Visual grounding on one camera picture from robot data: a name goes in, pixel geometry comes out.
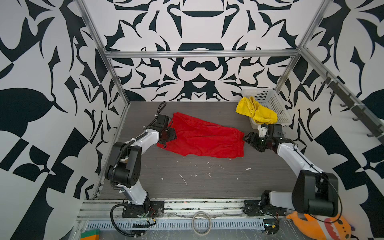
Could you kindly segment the red shorts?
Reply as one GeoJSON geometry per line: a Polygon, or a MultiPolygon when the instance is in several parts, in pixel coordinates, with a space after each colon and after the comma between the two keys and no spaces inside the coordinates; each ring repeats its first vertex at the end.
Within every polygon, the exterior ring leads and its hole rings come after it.
{"type": "Polygon", "coordinates": [[[224,127],[179,112],[174,113],[172,128],[177,138],[157,147],[184,157],[188,155],[213,158],[244,157],[245,134],[235,128],[224,127]]]}

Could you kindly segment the yellow shorts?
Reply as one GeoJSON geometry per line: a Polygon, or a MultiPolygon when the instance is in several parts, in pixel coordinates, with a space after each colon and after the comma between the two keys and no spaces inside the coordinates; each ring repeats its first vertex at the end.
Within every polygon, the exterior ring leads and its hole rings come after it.
{"type": "Polygon", "coordinates": [[[276,124],[278,115],[262,106],[254,97],[243,97],[236,107],[236,113],[247,116],[259,124],[276,124]]]}

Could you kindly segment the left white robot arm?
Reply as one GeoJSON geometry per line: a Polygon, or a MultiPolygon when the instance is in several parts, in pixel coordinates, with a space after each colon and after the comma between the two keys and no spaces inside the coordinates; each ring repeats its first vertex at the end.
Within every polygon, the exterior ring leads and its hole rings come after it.
{"type": "Polygon", "coordinates": [[[157,114],[153,123],[128,142],[116,142],[106,166],[105,179],[112,189],[124,194],[129,204],[147,210],[150,198],[140,183],[142,155],[152,146],[166,146],[177,139],[170,117],[157,114]]]}

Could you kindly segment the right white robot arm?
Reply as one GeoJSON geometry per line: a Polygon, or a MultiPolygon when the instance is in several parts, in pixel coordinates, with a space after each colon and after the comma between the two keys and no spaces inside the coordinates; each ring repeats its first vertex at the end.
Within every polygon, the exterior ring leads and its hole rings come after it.
{"type": "Polygon", "coordinates": [[[298,145],[285,137],[282,125],[260,125],[256,133],[245,135],[243,140],[260,153],[276,153],[297,177],[291,192],[264,191],[260,209],[285,209],[326,217],[336,217],[342,211],[338,178],[305,157],[298,145]]]}

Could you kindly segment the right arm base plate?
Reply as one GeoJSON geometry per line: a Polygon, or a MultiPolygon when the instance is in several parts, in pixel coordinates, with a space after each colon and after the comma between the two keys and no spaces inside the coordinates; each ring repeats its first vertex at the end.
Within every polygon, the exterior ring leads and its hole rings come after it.
{"type": "Polygon", "coordinates": [[[245,200],[243,212],[249,217],[264,216],[270,213],[267,200],[245,200]]]}

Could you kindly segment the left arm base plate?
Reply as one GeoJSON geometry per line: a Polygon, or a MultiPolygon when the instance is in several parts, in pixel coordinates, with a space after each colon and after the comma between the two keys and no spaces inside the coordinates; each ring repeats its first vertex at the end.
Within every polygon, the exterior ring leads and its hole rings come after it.
{"type": "Polygon", "coordinates": [[[163,213],[165,208],[164,201],[145,201],[143,205],[126,204],[123,208],[123,218],[155,218],[163,213]]]}

